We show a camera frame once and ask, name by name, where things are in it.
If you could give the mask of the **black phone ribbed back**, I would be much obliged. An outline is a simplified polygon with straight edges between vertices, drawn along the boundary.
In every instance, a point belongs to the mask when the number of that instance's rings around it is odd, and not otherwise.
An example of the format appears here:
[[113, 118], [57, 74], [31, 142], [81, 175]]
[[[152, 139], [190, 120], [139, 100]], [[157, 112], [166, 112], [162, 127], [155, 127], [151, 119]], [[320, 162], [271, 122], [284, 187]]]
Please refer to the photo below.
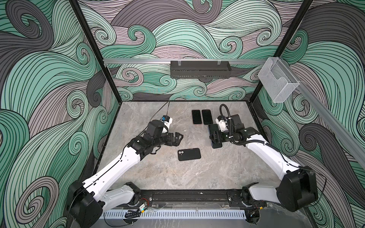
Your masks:
[[202, 117], [200, 110], [192, 110], [193, 124], [202, 124]]

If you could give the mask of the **black phone case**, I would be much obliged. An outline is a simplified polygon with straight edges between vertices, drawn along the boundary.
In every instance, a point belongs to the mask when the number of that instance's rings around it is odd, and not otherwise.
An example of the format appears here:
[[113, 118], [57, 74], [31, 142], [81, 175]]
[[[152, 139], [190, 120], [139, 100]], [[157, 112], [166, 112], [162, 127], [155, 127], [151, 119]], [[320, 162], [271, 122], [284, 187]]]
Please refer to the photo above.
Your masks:
[[178, 160], [181, 162], [198, 159], [201, 159], [201, 152], [199, 148], [178, 150]]

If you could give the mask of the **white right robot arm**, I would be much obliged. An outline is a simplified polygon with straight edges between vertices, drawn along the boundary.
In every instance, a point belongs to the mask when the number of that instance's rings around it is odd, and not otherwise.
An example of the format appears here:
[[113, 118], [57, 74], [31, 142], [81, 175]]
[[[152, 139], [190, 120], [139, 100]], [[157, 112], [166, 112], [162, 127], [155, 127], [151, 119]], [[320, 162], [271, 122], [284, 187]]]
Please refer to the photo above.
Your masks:
[[259, 156], [277, 175], [280, 184], [260, 185], [255, 182], [242, 188], [243, 203], [253, 205], [259, 201], [268, 201], [295, 212], [318, 200], [316, 173], [308, 166], [283, 155], [254, 128], [242, 128], [234, 133], [220, 130], [217, 124], [208, 126], [209, 138], [214, 149], [223, 143], [245, 146]]

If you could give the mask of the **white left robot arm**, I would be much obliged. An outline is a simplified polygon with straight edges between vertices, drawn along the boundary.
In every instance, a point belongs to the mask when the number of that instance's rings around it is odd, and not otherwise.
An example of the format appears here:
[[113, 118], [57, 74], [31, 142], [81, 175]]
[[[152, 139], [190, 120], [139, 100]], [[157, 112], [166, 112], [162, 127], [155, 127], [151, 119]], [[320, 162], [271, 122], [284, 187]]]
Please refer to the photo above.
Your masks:
[[166, 133], [160, 137], [144, 135], [133, 138], [111, 163], [84, 181], [73, 182], [67, 191], [66, 211], [82, 228], [90, 228], [103, 212], [130, 202], [136, 203], [137, 188], [130, 183], [121, 189], [109, 188], [130, 168], [162, 145], [179, 146], [180, 133]]

